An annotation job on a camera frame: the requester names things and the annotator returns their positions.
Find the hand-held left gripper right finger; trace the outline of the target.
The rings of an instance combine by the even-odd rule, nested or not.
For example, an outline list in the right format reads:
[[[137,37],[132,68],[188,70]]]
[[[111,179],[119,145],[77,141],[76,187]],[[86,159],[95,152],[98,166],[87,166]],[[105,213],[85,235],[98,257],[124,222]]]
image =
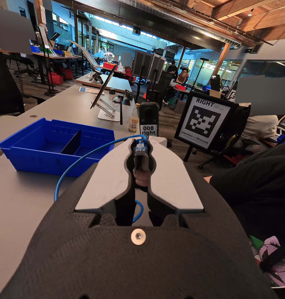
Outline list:
[[[148,156],[147,205],[152,225],[161,226],[168,215],[181,222],[186,214],[203,214],[204,206],[182,159],[158,137],[148,139]]]

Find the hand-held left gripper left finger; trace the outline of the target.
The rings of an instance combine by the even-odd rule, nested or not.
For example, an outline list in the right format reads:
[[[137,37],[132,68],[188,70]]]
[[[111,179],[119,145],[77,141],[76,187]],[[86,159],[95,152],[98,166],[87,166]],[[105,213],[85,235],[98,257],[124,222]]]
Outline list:
[[[136,209],[135,142],[134,138],[127,139],[99,161],[75,206],[76,212],[110,214],[118,226],[132,225]]]

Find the black board metal stand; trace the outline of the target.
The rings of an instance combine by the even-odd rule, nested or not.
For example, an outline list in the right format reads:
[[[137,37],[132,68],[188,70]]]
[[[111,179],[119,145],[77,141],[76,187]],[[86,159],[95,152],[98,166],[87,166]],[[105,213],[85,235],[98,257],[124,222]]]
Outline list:
[[[89,81],[91,82],[95,82],[95,83],[100,83],[103,84],[103,80],[101,78],[101,72],[97,69],[99,67],[99,65],[97,64],[96,60],[93,58],[92,54],[89,53],[86,48],[84,48],[83,46],[79,45],[78,43],[69,40],[72,44],[76,45],[81,51],[82,54],[85,56],[85,58],[88,60],[88,62],[90,63],[90,65],[92,66],[92,72],[91,75],[89,77]]]
[[[110,71],[110,74],[107,76],[106,80],[103,82],[101,88],[99,89],[99,92],[97,95],[95,95],[91,101],[91,107],[90,109],[97,106],[100,109],[98,118],[100,119],[107,119],[110,121],[120,121],[120,113],[116,112],[115,108],[113,108],[110,104],[108,104],[103,98],[103,92],[106,90],[107,85],[109,84],[111,78],[113,77],[113,74],[115,70],[118,67],[118,63],[114,62],[114,66]]]

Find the person's right hand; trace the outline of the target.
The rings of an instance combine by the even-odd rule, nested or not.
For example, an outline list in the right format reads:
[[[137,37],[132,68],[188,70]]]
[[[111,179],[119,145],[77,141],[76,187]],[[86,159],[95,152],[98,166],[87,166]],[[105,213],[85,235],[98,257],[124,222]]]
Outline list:
[[[135,178],[135,182],[138,186],[148,187],[148,182],[149,182],[151,172],[138,169],[133,175]]]

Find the glass bottle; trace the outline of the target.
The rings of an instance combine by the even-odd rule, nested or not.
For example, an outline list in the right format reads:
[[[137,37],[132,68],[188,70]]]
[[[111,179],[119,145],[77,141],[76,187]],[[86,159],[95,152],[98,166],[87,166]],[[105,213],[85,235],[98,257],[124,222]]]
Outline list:
[[[136,103],[135,107],[130,115],[128,130],[133,133],[137,132],[137,129],[139,127],[139,121],[140,121],[139,120],[139,107],[140,107],[140,104]]]

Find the grey panel on stand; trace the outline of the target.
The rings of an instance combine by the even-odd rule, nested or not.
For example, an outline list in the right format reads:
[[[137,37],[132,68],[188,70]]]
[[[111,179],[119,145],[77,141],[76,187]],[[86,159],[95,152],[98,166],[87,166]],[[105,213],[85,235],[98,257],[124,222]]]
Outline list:
[[[136,50],[132,66],[132,75],[147,79],[154,54]]]
[[[158,54],[153,54],[151,66],[148,72],[147,81],[158,83],[163,67],[165,65],[166,58]]]

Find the spiral metal ceiling duct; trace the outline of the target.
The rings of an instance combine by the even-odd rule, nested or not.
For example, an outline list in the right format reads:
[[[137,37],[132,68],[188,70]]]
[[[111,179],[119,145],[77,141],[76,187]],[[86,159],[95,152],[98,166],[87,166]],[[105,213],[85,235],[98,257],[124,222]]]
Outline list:
[[[211,30],[205,29],[205,28],[203,28],[199,25],[193,24],[190,21],[187,21],[185,19],[178,18],[178,17],[176,17],[176,20],[178,21],[179,25],[182,25],[182,26],[184,26],[188,29],[191,29],[191,30],[193,30],[197,33],[206,35],[207,37],[218,40],[218,41],[223,42],[225,44],[229,44],[230,46],[234,47],[234,49],[236,49],[236,50],[242,47],[242,43],[236,42],[236,41],[234,41],[230,38],[227,38],[226,36],[220,35],[218,33],[215,33],[213,31],[211,31]]]

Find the black framed marker sign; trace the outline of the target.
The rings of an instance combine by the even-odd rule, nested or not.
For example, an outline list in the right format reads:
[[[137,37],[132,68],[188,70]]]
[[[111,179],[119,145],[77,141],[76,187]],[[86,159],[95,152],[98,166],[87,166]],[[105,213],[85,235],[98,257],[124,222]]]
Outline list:
[[[175,139],[189,145],[183,159],[187,162],[193,149],[210,153],[223,150],[239,136],[234,124],[238,104],[213,96],[190,92],[182,112]]]

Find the blue plastic bin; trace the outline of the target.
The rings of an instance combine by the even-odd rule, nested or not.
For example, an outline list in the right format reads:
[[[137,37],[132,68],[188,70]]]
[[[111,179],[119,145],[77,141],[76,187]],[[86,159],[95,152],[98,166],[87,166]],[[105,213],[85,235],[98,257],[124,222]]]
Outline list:
[[[115,140],[114,131],[41,118],[0,142],[18,171],[62,175],[87,153]]]

